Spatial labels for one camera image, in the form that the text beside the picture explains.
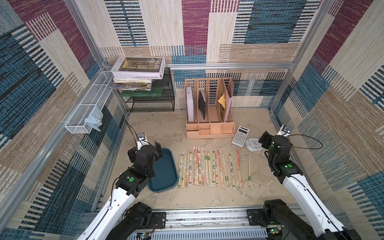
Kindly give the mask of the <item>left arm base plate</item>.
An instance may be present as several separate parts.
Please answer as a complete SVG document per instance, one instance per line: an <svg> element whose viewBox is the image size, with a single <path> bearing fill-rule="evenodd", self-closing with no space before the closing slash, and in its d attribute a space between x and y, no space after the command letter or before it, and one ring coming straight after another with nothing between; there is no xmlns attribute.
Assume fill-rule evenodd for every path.
<svg viewBox="0 0 384 240"><path fill-rule="evenodd" d="M148 217L145 217L143 225L140 230L158 230L166 227L167 213L166 212L152 212Z"/></svg>

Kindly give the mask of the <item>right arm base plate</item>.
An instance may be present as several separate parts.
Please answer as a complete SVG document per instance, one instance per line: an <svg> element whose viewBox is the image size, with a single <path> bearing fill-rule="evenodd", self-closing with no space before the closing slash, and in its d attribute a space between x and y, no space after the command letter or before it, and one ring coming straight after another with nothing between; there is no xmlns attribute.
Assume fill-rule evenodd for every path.
<svg viewBox="0 0 384 240"><path fill-rule="evenodd" d="M272 221L265 214L263 209L247 209L247 218L250 226L268 227L270 225L280 225L280 222Z"/></svg>

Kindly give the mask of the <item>red panda chopsticks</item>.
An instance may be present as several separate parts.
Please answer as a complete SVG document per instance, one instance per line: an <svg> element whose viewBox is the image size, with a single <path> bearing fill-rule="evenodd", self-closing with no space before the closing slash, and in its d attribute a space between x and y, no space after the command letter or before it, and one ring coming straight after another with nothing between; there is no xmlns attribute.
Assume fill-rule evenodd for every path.
<svg viewBox="0 0 384 240"><path fill-rule="evenodd" d="M219 176L218 176L218 161L215 160L215 183L216 186L219 186Z"/></svg>

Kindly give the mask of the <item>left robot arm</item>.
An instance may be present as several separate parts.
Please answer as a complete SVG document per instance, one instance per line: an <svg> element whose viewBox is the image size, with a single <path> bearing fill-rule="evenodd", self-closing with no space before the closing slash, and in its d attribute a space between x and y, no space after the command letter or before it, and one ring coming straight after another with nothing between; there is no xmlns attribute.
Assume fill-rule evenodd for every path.
<svg viewBox="0 0 384 240"><path fill-rule="evenodd" d="M145 133L137 134L137 147L129 151L133 165L123 172L103 208L78 237L79 240L106 240L125 210L155 176L154 164L162 157L161 145L147 142Z"/></svg>

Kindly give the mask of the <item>teal plastic storage tray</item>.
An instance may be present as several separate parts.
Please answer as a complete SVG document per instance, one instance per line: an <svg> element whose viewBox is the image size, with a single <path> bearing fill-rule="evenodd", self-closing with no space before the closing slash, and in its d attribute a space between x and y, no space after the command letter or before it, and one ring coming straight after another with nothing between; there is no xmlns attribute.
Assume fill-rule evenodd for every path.
<svg viewBox="0 0 384 240"><path fill-rule="evenodd" d="M172 152L162 149L163 157L154 164L155 176L150 179L148 188L154 193L161 193L174 188L178 184L178 171Z"/></svg>

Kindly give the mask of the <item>small green text chopsticks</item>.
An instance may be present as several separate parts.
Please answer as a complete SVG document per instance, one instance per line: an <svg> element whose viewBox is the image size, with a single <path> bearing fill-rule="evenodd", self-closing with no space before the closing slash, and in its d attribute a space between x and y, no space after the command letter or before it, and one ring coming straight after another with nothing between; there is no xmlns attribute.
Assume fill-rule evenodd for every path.
<svg viewBox="0 0 384 240"><path fill-rule="evenodd" d="M183 153L179 152L178 188L182 185Z"/></svg>

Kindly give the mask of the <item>red bamboo chopsticks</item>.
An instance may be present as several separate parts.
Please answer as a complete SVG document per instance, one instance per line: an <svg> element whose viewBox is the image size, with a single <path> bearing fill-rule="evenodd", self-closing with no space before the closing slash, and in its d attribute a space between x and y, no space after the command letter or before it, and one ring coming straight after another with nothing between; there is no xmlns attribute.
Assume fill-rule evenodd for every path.
<svg viewBox="0 0 384 240"><path fill-rule="evenodd" d="M223 176L221 152L219 150L217 152L218 152L218 162L219 162L221 185L222 185L222 188L225 188L226 186L225 186L225 181L224 181L224 176Z"/></svg>

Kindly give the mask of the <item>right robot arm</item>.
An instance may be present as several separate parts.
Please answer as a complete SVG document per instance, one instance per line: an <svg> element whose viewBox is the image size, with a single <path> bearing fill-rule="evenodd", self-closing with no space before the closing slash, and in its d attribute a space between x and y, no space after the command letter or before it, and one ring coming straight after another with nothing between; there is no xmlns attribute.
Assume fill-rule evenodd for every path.
<svg viewBox="0 0 384 240"><path fill-rule="evenodd" d="M276 135L264 132L259 138L272 174L291 193L309 220L306 223L287 204L268 200L259 214L266 224L284 226L298 240L360 240L354 229L347 229L320 200L302 170L290 159L291 130L283 125Z"/></svg>

